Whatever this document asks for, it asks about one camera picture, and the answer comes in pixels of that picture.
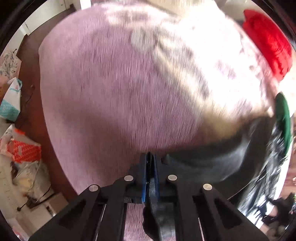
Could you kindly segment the black leather jacket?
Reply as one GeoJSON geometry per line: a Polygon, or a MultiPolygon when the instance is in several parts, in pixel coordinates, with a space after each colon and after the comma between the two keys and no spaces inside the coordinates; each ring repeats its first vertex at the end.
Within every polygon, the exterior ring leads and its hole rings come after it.
{"type": "Polygon", "coordinates": [[[153,240],[267,240],[248,216],[271,201],[285,160],[276,150],[276,118],[257,118],[227,140],[167,153],[173,195],[156,196],[147,174],[145,233],[153,240]]]}

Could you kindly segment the floral purple bed blanket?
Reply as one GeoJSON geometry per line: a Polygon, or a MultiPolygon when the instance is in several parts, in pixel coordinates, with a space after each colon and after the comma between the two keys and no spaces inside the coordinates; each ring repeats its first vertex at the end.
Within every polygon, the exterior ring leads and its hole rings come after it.
{"type": "Polygon", "coordinates": [[[273,118],[273,72],[214,1],[183,16],[101,3],[62,20],[39,48],[55,154],[78,197],[35,240],[148,240],[128,174],[148,152],[227,140],[273,118]]]}

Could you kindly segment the red patterned bag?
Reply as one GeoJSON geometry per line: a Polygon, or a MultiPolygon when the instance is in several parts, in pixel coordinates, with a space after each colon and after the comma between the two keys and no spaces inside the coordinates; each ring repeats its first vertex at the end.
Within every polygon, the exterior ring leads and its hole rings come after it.
{"type": "Polygon", "coordinates": [[[7,151],[11,154],[13,161],[17,163],[41,160],[41,145],[28,138],[24,132],[17,128],[11,130],[7,151]]]}

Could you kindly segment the folded green striped garment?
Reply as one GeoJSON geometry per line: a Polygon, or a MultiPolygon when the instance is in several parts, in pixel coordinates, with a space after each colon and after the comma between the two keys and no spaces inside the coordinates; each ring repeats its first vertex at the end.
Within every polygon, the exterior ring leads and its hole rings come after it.
{"type": "Polygon", "coordinates": [[[292,124],[287,100],[281,92],[275,97],[275,117],[276,150],[284,158],[292,142],[292,124]]]}

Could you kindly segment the teal patterned shopping bag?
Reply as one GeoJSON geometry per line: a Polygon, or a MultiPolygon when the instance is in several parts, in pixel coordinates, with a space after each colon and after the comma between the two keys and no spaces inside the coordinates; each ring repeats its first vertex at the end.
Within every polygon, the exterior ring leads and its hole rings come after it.
{"type": "Polygon", "coordinates": [[[1,117],[15,122],[21,112],[22,81],[14,77],[9,81],[9,87],[1,102],[1,117]]]}

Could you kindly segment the red folded quilt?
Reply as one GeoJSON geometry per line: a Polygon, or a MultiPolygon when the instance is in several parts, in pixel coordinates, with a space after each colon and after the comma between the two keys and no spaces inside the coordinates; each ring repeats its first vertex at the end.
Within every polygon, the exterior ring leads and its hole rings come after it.
{"type": "Polygon", "coordinates": [[[280,28],[267,17],[252,9],[244,10],[243,30],[267,60],[278,82],[292,68],[292,47],[280,28]]]}

